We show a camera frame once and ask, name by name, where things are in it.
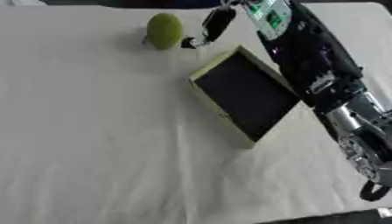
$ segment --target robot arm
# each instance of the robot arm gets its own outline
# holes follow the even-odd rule
[[[235,18],[240,4],[282,76],[316,114],[347,160],[368,178],[360,196],[379,200],[392,186],[392,111],[386,111],[361,81],[361,68],[303,5],[292,0],[228,0],[203,23],[200,39],[183,47],[214,42]],[[374,191],[375,185],[380,188]]]

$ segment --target green ball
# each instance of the green ball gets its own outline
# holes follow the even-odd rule
[[[147,39],[158,49],[172,48],[182,38],[182,24],[168,13],[155,15],[147,24]]]

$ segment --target white table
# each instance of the white table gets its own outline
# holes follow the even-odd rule
[[[388,102],[390,15],[310,7]],[[2,223],[254,223],[392,206],[392,194],[359,199],[365,179],[304,105],[254,150],[236,147],[184,78],[239,44],[272,65],[255,27],[241,13],[199,58],[156,52],[140,41],[159,11],[0,9]],[[194,34],[209,10],[171,12]]]

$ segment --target white tablecloth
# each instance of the white tablecloth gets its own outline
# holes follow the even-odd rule
[[[390,15],[310,6],[390,105]],[[253,150],[238,147],[185,77],[239,44],[273,66],[255,27],[240,13],[199,53],[157,52],[140,42],[159,11],[0,9],[3,223],[243,224],[392,206],[392,194],[359,199],[365,179],[303,104]],[[169,11],[190,35],[209,12]]]

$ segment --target yellow box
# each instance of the yellow box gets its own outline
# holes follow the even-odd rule
[[[188,79],[193,92],[248,148],[299,102],[284,77],[243,46],[221,55]]]

